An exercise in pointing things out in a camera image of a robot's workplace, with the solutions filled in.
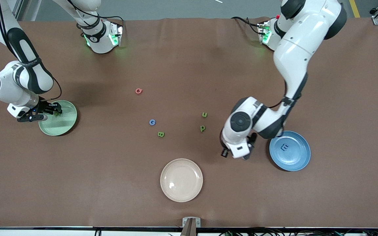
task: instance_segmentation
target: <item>brown table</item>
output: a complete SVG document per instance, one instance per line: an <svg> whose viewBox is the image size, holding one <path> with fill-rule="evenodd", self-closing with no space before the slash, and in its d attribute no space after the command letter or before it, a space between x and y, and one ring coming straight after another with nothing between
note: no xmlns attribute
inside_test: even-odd
<svg viewBox="0 0 378 236"><path fill-rule="evenodd" d="M272 52L247 25L129 21L123 47L105 55L74 22L21 25L79 121L65 136L46 136L0 102L0 226L173 226L198 216L208 227L378 227L378 26L369 18L349 19L309 64L286 126L311 146L299 172L276 168L263 139L248 161L220 156L219 131L236 101L271 106L284 92ZM13 59L0 44L0 70ZM187 203L159 186L176 158L204 175Z"/></svg>

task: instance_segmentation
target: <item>white plate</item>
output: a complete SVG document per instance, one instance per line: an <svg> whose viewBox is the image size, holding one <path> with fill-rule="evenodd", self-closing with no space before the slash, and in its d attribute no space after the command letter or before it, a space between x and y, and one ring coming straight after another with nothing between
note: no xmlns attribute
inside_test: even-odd
<svg viewBox="0 0 378 236"><path fill-rule="evenodd" d="M202 183L201 169L188 159L172 160L161 172L161 189L168 198L178 203L194 199L201 191Z"/></svg>

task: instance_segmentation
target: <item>green plate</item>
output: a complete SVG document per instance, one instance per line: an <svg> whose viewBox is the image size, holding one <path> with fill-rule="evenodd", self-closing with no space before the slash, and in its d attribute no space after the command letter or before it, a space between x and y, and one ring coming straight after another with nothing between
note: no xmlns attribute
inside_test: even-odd
<svg viewBox="0 0 378 236"><path fill-rule="evenodd" d="M46 121L39 121L40 130L50 136L58 136L68 132L77 120L77 109L74 104L65 100L54 103L59 103L62 108L62 115L47 115Z"/></svg>

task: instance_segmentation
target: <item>plate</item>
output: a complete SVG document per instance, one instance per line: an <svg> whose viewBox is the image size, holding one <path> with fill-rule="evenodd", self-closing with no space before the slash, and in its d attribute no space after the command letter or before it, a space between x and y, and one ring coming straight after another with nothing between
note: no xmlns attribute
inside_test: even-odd
<svg viewBox="0 0 378 236"><path fill-rule="evenodd" d="M161 172L161 189L168 198L178 203L194 199L201 191L202 184L201 169L188 159L172 160Z"/></svg>
<svg viewBox="0 0 378 236"><path fill-rule="evenodd" d="M271 139L269 153L272 160L284 170L298 171L310 161L310 146L303 136L294 131L284 131Z"/></svg>
<svg viewBox="0 0 378 236"><path fill-rule="evenodd" d="M40 130L50 136L58 136L68 132L77 120L77 109L74 104L65 100L54 103L59 103L62 114L58 116L48 115L46 121L39 121Z"/></svg>

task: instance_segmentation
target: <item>plate rim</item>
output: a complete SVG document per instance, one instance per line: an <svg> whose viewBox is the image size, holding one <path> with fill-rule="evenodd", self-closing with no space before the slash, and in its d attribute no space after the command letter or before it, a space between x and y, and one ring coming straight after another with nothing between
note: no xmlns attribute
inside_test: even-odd
<svg viewBox="0 0 378 236"><path fill-rule="evenodd" d="M53 103L57 103L57 102L67 102L67 103L69 103L69 104L72 105L72 107L73 107L74 110L75 110L75 117L74 117L74 124L75 124L75 122L77 121L77 117L78 117L78 112L77 112L77 108L75 107L75 105L74 105L73 103L71 103L70 101L67 101L67 100L57 100L57 101L54 101ZM42 129L42 122L43 122L43 121L39 121L39 128L40 128L40 130L41 130L44 134L46 134L46 135L48 135L48 136L59 136L59 135L62 135L62 134L64 134L64 133L68 132L69 130L71 130L72 127L74 126L74 125L72 125L71 127L69 127L68 130L65 131L64 133L60 133L60 134L51 134L51 133L47 133L46 131L44 131L44 130Z"/></svg>
<svg viewBox="0 0 378 236"><path fill-rule="evenodd" d="M295 170L293 170L293 169L289 169L289 168L287 168L286 166L283 167L283 166L279 165L278 162L275 161L276 159L275 159L275 157L273 157L273 155L272 155L272 153L271 153L271 150L270 150L270 146L271 146L271 144L275 143L277 138L281 138L281 137L284 135L284 133L293 133L293 134L295 134L295 135L298 135L301 139L303 139L303 140L306 142L305 148L306 148L306 151L308 150L309 155L307 155L307 157L306 157L306 163L305 163L305 165L304 165L303 167L301 167L300 169L295 169ZM272 158L273 162L274 162L277 166L279 166L281 169L286 170L286 171L299 171L299 170L304 169L304 168L309 164L310 159L311 159L311 156L312 156L312 151L311 151L311 149L310 149L309 142L307 142L307 140L306 140L301 134L299 134L299 133L297 133L297 132L295 132L295 131L292 131L292 130L285 130L285 131L282 132L282 134L281 134L280 137L275 137L275 138L271 139L271 141L269 142L269 147L268 147L268 148L269 148L269 155L270 155L270 157Z"/></svg>
<svg viewBox="0 0 378 236"><path fill-rule="evenodd" d="M200 183L200 187L199 187L199 190L198 190L198 192L195 194L195 196L193 196L191 199L189 199L189 200L185 200L185 201L177 201L177 200L174 200L174 199L171 199L171 197L166 193L166 191L164 190L164 185L163 185L163 177L164 177L164 175L165 175L165 169L169 166L169 165L171 165L171 164L173 164L174 162L177 162L177 161L185 161L185 162L190 162L190 163L193 163L193 164L195 164L195 166L198 168L198 170L199 170L199 176L200 176L200 179L201 179L201 183ZM177 202L177 203L186 203L186 202L189 202L189 201L191 201L191 200L193 200L195 197L197 197L198 196L198 194L201 192L201 190L202 190L202 186L204 185L204 175L202 174L202 170L201 170L201 168L194 162L194 161L192 161L192 160L189 160L189 159L186 159L186 158L177 158L177 159L174 159L174 160L171 160L169 163L167 163L165 166L164 166L164 168L162 169L162 171L161 171L161 175L160 175L160 187L161 187L161 190L163 191L163 193L164 193L164 195L168 198L168 199L170 199L170 200L172 200L172 201L174 201L174 202Z"/></svg>

